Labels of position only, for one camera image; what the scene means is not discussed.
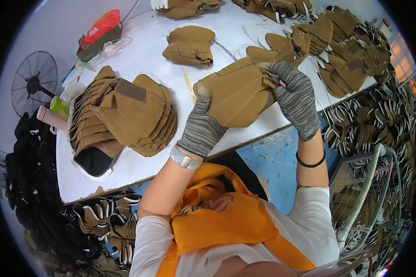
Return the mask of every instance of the electric fan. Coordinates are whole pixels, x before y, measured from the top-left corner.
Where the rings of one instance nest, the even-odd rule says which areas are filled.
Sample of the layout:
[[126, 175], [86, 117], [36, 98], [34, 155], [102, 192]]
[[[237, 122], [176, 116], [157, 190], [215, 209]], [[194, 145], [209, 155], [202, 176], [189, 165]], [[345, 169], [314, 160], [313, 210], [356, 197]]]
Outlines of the electric fan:
[[57, 65], [50, 53], [37, 51], [27, 56], [12, 82], [12, 107], [18, 116], [30, 116], [41, 105], [49, 104], [57, 86]]

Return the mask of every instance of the worker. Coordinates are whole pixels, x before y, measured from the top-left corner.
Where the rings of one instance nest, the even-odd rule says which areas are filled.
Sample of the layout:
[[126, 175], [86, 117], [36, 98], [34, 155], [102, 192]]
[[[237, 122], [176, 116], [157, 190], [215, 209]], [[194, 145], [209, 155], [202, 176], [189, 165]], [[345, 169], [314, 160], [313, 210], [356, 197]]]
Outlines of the worker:
[[339, 258], [311, 81], [285, 62], [258, 66], [299, 134], [291, 212], [252, 194], [231, 169], [202, 163], [227, 128], [210, 116], [200, 81], [183, 135], [142, 197], [130, 277], [293, 277]]

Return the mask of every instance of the blue floor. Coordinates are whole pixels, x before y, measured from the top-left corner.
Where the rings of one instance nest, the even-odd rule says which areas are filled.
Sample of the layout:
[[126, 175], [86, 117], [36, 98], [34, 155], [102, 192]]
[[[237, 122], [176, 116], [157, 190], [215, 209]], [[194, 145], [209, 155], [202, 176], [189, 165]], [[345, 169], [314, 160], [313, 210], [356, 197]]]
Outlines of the blue floor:
[[[321, 120], [321, 129], [324, 132], [326, 123]], [[270, 202], [273, 203], [283, 214], [291, 211], [296, 193], [296, 151], [298, 146], [298, 134], [294, 126], [263, 138], [255, 143], [239, 148], [237, 153], [255, 172], [261, 174], [270, 189]], [[333, 174], [340, 159], [340, 155], [323, 144], [326, 152], [328, 175]], [[151, 181], [145, 182], [141, 187], [136, 188], [138, 195], [143, 195], [146, 187]], [[111, 253], [112, 246], [106, 243], [106, 249]]]

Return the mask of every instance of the pink cylinder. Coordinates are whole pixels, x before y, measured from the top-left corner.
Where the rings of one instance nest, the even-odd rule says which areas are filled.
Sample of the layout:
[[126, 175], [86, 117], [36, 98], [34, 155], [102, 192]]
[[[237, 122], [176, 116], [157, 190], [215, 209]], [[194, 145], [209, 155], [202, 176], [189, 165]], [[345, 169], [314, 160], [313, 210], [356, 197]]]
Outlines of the pink cylinder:
[[37, 112], [37, 119], [65, 132], [68, 129], [68, 119], [66, 117], [56, 114], [44, 106], [40, 106], [39, 111]]

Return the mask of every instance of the worker's hand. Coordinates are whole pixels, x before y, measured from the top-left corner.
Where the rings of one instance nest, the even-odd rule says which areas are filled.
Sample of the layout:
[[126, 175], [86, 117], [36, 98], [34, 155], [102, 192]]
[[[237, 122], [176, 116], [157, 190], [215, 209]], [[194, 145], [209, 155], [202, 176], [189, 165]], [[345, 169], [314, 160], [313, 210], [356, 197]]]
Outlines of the worker's hand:
[[206, 158], [217, 142], [227, 131], [221, 127], [216, 119], [213, 119], [209, 112], [211, 102], [211, 90], [199, 81], [197, 87], [198, 96], [193, 111], [189, 114], [185, 130], [178, 146], [186, 152]]
[[311, 80], [286, 62], [257, 65], [262, 72], [272, 76], [276, 84], [274, 98], [285, 117], [296, 127], [299, 138], [309, 141], [320, 127]]

